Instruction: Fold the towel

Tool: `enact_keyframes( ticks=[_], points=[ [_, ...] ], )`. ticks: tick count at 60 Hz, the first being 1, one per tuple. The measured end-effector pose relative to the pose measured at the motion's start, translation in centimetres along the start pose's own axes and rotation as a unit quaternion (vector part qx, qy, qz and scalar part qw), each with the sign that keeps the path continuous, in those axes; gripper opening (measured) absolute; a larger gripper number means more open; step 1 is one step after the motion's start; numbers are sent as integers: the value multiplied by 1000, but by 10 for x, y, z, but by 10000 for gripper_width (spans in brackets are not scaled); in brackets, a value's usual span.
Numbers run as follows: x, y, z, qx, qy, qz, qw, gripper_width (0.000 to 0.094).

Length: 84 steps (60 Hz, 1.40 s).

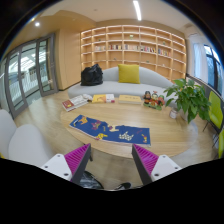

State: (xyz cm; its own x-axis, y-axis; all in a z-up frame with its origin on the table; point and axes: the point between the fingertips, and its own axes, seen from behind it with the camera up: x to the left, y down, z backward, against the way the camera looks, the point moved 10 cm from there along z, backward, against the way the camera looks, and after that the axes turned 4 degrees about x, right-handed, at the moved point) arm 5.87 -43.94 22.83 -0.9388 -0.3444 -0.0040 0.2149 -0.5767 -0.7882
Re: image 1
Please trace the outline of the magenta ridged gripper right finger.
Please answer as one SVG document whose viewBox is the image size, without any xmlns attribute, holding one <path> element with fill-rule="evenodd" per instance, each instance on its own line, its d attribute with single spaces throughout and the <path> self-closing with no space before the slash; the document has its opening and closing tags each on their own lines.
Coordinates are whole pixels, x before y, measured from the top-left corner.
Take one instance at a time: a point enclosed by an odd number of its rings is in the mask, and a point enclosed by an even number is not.
<svg viewBox="0 0 224 224">
<path fill-rule="evenodd" d="M 181 170 L 167 155 L 158 156 L 136 144 L 132 145 L 132 156 L 144 185 Z"/>
</svg>

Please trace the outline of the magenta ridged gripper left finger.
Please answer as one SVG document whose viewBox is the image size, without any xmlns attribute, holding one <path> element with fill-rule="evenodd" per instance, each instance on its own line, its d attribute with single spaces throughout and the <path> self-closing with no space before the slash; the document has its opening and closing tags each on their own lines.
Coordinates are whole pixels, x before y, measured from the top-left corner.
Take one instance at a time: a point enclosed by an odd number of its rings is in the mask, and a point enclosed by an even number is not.
<svg viewBox="0 0 224 224">
<path fill-rule="evenodd" d="M 91 155 L 91 145 L 83 145 L 66 155 L 56 154 L 42 169 L 65 180 L 79 184 Z"/>
</svg>

